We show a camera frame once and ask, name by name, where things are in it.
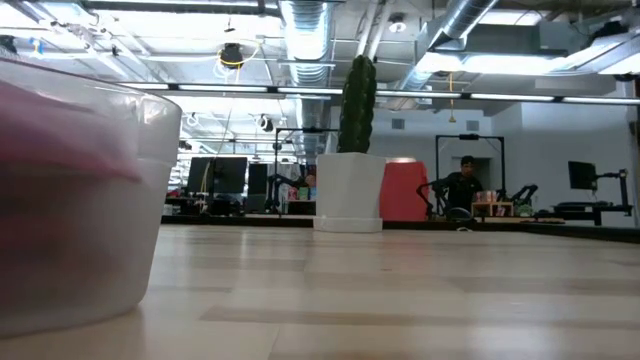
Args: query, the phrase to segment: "man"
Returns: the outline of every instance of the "man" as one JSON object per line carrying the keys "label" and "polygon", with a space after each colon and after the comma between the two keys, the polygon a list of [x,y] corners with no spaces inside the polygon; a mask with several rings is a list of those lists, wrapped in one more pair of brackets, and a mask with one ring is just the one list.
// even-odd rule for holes
{"label": "man", "polygon": [[473,176],[473,156],[465,156],[460,160],[460,172],[453,172],[445,179],[433,184],[433,189],[439,192],[449,189],[449,208],[463,208],[471,211],[473,196],[482,191],[482,184]]}

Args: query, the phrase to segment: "silver duct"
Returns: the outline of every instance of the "silver duct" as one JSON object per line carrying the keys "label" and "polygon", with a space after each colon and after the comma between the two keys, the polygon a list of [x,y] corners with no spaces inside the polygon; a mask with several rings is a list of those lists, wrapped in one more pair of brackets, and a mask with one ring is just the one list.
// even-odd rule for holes
{"label": "silver duct", "polygon": [[[331,5],[318,1],[280,1],[285,22],[285,42],[290,60],[327,60],[331,36]],[[329,68],[323,65],[290,65],[291,80],[295,86],[327,86]],[[299,99],[296,118],[299,127],[326,128],[330,121],[322,100]],[[306,155],[315,153],[317,137],[305,136]]]}
{"label": "silver duct", "polygon": [[464,39],[480,22],[482,17],[499,0],[450,0],[444,15],[437,20],[438,28],[430,33],[421,34],[426,36],[426,47],[423,47],[423,57],[418,60],[416,66],[409,70],[407,75],[400,81],[397,88],[402,90],[421,90],[427,83],[432,73],[420,71],[420,61],[427,61],[424,57],[428,51],[442,45],[450,40]]}

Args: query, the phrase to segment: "cactus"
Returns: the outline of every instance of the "cactus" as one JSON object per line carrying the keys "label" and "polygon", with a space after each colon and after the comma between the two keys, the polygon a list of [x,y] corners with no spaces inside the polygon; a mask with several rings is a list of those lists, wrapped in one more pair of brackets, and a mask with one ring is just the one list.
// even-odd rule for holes
{"label": "cactus", "polygon": [[338,152],[369,150],[369,138],[373,130],[373,107],[376,101],[376,68],[365,56],[353,60],[342,91]]}

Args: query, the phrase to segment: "translucent plastic container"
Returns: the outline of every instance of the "translucent plastic container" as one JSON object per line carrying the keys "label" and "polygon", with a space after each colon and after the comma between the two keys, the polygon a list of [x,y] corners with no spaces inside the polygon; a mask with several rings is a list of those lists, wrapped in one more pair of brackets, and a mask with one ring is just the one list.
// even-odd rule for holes
{"label": "translucent plastic container", "polygon": [[[0,88],[0,129],[13,131],[3,141],[13,145],[0,144],[0,336],[132,309],[149,280],[181,109],[136,89],[5,60],[0,82],[33,103],[17,100],[16,114]],[[71,115],[57,116],[60,104]]]}

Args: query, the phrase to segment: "black monitor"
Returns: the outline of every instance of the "black monitor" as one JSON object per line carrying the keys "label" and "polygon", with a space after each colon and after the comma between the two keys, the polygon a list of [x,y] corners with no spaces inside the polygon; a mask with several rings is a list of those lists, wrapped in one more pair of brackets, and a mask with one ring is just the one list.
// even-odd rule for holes
{"label": "black monitor", "polygon": [[[209,192],[213,189],[216,194],[241,194],[244,192],[246,172],[246,157],[193,158],[187,188],[189,192]],[[207,189],[202,188],[205,178]]]}
{"label": "black monitor", "polygon": [[569,181],[572,189],[598,190],[596,166],[590,163],[569,161]]}

